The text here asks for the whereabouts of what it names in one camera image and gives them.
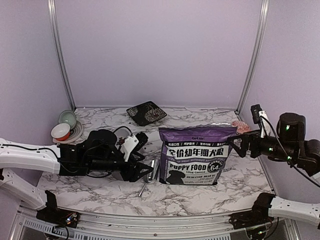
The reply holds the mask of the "metal food scoop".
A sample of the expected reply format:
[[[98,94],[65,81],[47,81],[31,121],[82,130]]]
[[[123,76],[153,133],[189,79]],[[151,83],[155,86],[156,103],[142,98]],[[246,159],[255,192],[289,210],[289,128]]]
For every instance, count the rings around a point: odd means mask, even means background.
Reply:
[[[146,189],[148,184],[153,183],[157,179],[158,171],[159,171],[159,165],[160,161],[159,160],[152,160],[151,162],[151,167],[153,167],[153,171],[148,173],[145,178],[144,178],[144,185],[142,189],[140,190],[138,197],[140,198]]]

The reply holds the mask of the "purple pet food bag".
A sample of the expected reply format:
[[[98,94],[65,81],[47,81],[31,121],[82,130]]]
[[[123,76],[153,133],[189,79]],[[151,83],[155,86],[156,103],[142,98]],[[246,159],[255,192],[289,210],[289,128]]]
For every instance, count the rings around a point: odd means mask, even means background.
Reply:
[[[159,181],[166,185],[214,186],[232,151],[232,125],[198,125],[185,128],[160,127],[162,141]]]

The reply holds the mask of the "grey double pet bowl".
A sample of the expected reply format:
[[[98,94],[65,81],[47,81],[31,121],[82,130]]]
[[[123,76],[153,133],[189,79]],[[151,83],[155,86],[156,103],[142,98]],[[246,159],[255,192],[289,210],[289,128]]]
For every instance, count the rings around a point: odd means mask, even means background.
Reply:
[[[135,148],[140,143],[137,137],[131,132],[128,127],[118,127],[114,134],[117,137],[115,146],[123,154],[124,165],[120,166],[120,170],[112,174],[116,180],[125,182],[136,182],[136,175],[139,173],[138,163],[139,156],[135,154]]]

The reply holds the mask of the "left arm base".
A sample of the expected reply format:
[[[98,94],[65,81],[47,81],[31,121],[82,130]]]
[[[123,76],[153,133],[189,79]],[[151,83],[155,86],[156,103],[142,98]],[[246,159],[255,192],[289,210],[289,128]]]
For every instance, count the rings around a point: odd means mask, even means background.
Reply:
[[[80,214],[64,209],[59,211],[41,210],[37,212],[36,218],[48,223],[57,224],[61,227],[76,228],[80,219]]]

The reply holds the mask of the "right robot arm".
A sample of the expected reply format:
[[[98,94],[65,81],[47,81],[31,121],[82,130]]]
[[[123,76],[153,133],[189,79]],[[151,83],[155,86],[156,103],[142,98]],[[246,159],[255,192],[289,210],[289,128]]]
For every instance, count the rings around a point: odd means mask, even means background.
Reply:
[[[304,178],[317,187],[320,185],[320,142],[317,139],[306,140],[306,118],[297,113],[285,112],[280,115],[273,135],[264,137],[264,124],[269,121],[264,116],[254,117],[260,121],[261,129],[229,137],[227,142],[241,157],[250,152],[255,159],[261,155],[271,161],[287,163]],[[281,198],[272,193],[258,195],[252,208],[233,213],[229,222],[234,229],[253,227],[267,223],[274,218],[286,218],[320,226],[320,205],[303,203]]]

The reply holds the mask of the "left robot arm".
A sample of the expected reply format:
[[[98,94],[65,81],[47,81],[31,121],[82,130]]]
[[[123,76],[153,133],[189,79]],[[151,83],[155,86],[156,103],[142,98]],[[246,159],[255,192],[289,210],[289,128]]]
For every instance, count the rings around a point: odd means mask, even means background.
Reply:
[[[125,182],[136,182],[154,168],[144,164],[139,150],[148,137],[139,132],[127,136],[120,146],[115,131],[93,130],[86,140],[76,145],[35,146],[0,140],[0,186],[37,212],[44,213],[53,223],[63,219],[54,193],[35,188],[10,169],[43,171],[60,176],[106,178],[118,172]]]

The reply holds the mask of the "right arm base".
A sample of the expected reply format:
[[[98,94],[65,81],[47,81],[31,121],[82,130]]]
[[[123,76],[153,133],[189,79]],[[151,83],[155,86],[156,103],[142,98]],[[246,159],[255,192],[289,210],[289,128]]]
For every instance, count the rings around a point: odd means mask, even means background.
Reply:
[[[232,224],[234,230],[254,227],[265,223],[272,223],[274,217],[263,216],[260,213],[251,211],[237,212],[229,216],[228,222]]]

